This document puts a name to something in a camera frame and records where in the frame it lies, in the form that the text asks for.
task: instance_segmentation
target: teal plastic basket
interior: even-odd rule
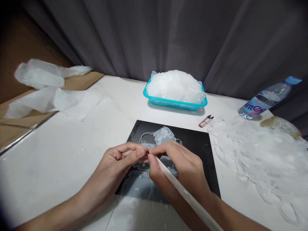
[[[151,82],[152,76],[149,79],[147,85]],[[202,91],[205,93],[202,82],[198,81],[198,83],[201,84]],[[161,105],[161,106],[166,106],[166,107],[175,107],[175,108],[180,108],[180,109],[185,109],[185,110],[196,111],[199,108],[205,107],[208,104],[206,97],[201,102],[201,104],[193,104],[193,103],[185,103],[185,102],[176,101],[176,100],[163,99],[163,98],[149,96],[148,91],[147,91],[147,85],[145,86],[143,90],[143,95],[149,99],[151,104],[154,104],[154,105]]]

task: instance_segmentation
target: white plastic scraps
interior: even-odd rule
[[[38,59],[30,59],[21,63],[15,71],[15,78],[27,86],[43,89],[48,86],[63,87],[64,78],[71,75],[83,75],[91,71],[91,67],[74,66],[70,68],[59,67]]]
[[[280,129],[255,126],[240,116],[228,123],[214,119],[207,131],[215,136],[212,146],[218,158],[237,169],[243,186],[254,183],[262,199],[275,204],[286,222],[306,225],[308,218],[292,201],[308,196],[307,141]],[[287,207],[293,211],[285,212]]]
[[[22,118],[34,109],[42,113],[60,111],[68,117],[83,121],[102,99],[102,94],[91,90],[68,91],[47,87],[10,103],[4,118]]]
[[[153,75],[147,91],[149,96],[195,104],[201,104],[206,97],[197,80],[178,70]]]

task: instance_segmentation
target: small scissors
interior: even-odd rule
[[[211,119],[213,119],[214,117],[212,115],[207,116],[204,120],[201,121],[201,123],[199,124],[199,127],[204,127],[205,125],[207,125]]]

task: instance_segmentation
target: white desk surface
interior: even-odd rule
[[[155,106],[142,94],[145,85],[143,81],[107,75],[90,89],[98,89],[109,99],[84,122],[58,113],[0,157],[1,199],[13,226],[74,195],[93,173],[105,150],[126,142],[137,119],[205,132],[198,124],[206,116],[230,120],[246,103],[208,94],[208,105],[196,112]],[[263,120],[272,113],[266,111],[262,116]],[[213,155],[221,198],[227,204],[272,230],[296,230],[283,220],[275,206],[262,200],[254,184],[244,189],[236,180],[236,172],[220,162],[214,150]],[[85,229],[105,230],[111,214],[111,210],[106,211]],[[130,230],[125,224],[122,229]]]

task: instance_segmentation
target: bottle label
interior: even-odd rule
[[[253,115],[258,115],[267,110],[268,108],[262,108],[259,105],[255,104],[252,102],[252,100],[249,100],[245,105],[244,105],[245,111],[249,112],[250,114]]]

